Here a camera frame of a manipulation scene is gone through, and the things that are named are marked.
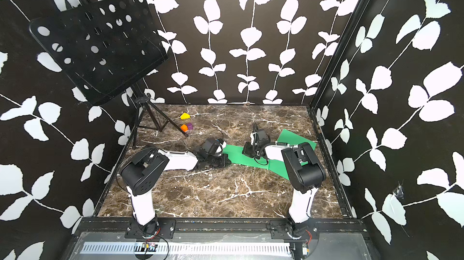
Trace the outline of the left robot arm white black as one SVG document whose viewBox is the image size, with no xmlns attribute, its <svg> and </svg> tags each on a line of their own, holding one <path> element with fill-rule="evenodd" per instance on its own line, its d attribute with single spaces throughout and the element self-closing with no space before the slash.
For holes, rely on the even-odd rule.
<svg viewBox="0 0 464 260">
<path fill-rule="evenodd" d="M 157 214 L 153 208 L 152 190 L 163 172 L 224 168 L 231 164 L 226 154 L 197 156 L 191 151 L 171 152 L 148 146 L 127 158 L 120 176 L 130 195 L 133 208 L 131 231 L 143 238 L 159 233 Z"/>
</svg>

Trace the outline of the black perforated music stand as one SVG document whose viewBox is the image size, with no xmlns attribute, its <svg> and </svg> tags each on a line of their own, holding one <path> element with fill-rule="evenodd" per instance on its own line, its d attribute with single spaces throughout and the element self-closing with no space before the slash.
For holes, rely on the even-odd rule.
<svg viewBox="0 0 464 260">
<path fill-rule="evenodd" d="M 33 19 L 29 32 L 93 106 L 131 87 L 144 112 L 162 112 L 138 88 L 169 56 L 147 0 L 100 0 Z"/>
</svg>

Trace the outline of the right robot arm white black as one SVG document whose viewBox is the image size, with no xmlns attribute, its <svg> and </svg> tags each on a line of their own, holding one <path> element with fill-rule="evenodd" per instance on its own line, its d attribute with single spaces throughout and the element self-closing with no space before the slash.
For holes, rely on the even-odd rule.
<svg viewBox="0 0 464 260">
<path fill-rule="evenodd" d="M 250 140 L 245 143 L 242 154 L 262 167 L 281 164 L 281 169 L 293 187 L 288 221 L 295 230 L 308 228 L 311 225 L 311 208 L 316 192 L 326 180 L 325 169 L 311 144 L 273 142 L 267 132 L 254 122 Z"/>
</svg>

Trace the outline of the black front mounting rail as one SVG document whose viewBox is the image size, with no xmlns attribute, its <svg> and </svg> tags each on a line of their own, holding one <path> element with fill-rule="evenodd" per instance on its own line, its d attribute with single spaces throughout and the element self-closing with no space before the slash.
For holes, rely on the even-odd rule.
<svg viewBox="0 0 464 260">
<path fill-rule="evenodd" d="M 273 239 L 312 236 L 327 233 L 356 233 L 364 239 L 369 233 L 363 221 L 355 219 L 311 218 L 296 224 L 286 218 L 158 218 L 160 235 L 172 239 L 181 232 L 269 233 Z M 139 234 L 140 229 L 129 217 L 91 217 L 79 224 L 76 233 L 122 232 Z"/>
</svg>

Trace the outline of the green rectangular paper sheet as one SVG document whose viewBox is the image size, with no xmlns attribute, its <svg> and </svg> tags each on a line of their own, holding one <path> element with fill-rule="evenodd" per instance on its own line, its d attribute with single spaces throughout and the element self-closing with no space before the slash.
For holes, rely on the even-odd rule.
<svg viewBox="0 0 464 260">
<path fill-rule="evenodd" d="M 227 144 L 226 147 L 223 149 L 223 154 L 226 154 L 228 156 L 228 159 L 234 164 L 243 165 L 247 167 L 269 169 L 269 163 L 266 160 L 256 160 L 252 157 L 243 155 L 242 152 L 242 147 L 229 144 Z"/>
</svg>

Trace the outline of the yellow toy block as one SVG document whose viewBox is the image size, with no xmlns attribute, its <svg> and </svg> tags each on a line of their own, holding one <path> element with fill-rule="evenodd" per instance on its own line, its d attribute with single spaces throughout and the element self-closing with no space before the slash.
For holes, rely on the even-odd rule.
<svg viewBox="0 0 464 260">
<path fill-rule="evenodd" d="M 181 119 L 181 120 L 190 119 L 190 115 L 189 115 L 188 113 L 183 113 L 183 114 L 180 116 L 180 119 Z"/>
</svg>

